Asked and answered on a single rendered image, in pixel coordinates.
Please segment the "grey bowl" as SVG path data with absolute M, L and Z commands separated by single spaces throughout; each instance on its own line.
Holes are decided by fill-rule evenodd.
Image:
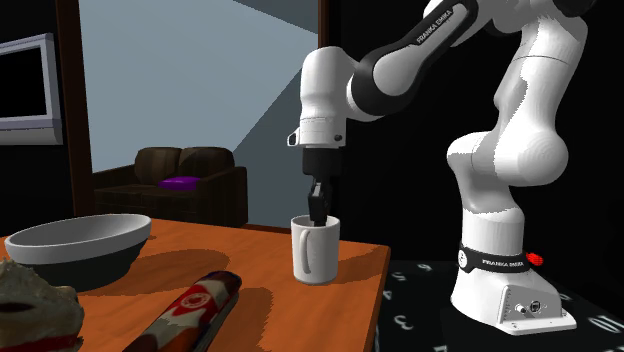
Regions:
M 152 220 L 140 214 L 105 214 L 37 225 L 5 239 L 16 263 L 52 286 L 78 292 L 122 278 L 150 236 Z

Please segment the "white mug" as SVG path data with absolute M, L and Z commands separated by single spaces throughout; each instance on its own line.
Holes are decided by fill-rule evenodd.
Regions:
M 340 220 L 328 216 L 324 226 L 315 226 L 308 215 L 291 220 L 293 275 L 299 282 L 320 285 L 331 282 L 338 272 Z

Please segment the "black patterned robot stand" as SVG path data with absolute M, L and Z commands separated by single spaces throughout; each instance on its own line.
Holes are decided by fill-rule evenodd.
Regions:
M 624 320 L 557 285 L 575 318 L 569 331 L 508 335 L 450 302 L 453 262 L 392 261 L 371 352 L 624 352 Z

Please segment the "grey framed wall screen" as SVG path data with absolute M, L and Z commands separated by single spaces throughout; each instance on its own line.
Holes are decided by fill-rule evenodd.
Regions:
M 54 36 L 0 43 L 0 145 L 62 143 Z

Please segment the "purple cushion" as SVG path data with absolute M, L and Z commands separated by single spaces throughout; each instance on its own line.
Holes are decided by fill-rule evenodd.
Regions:
M 192 191 L 196 189 L 198 177 L 176 176 L 160 181 L 157 186 L 161 189 L 174 191 Z

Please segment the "beige furry toy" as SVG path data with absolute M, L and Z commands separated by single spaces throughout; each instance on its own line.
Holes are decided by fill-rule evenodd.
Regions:
M 0 260 L 0 352 L 78 352 L 84 317 L 73 287 Z

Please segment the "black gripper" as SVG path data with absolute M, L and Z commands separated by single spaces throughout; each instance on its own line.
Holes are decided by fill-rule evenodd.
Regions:
M 312 176 L 313 182 L 307 196 L 309 218 L 312 225 L 326 225 L 331 212 L 333 188 L 331 177 L 342 173 L 342 150 L 339 148 L 304 148 L 302 172 Z

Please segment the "dark brown sofa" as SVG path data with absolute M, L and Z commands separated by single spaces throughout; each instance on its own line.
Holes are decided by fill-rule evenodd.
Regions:
M 174 191 L 157 184 L 176 176 L 198 177 L 196 189 Z M 146 147 L 135 161 L 94 174 L 96 210 L 215 226 L 248 222 L 247 170 L 222 147 Z

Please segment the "red and white tube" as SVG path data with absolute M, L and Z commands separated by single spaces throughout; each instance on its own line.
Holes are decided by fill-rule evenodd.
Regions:
M 229 271 L 200 278 L 122 352 L 206 352 L 239 298 L 242 279 Z

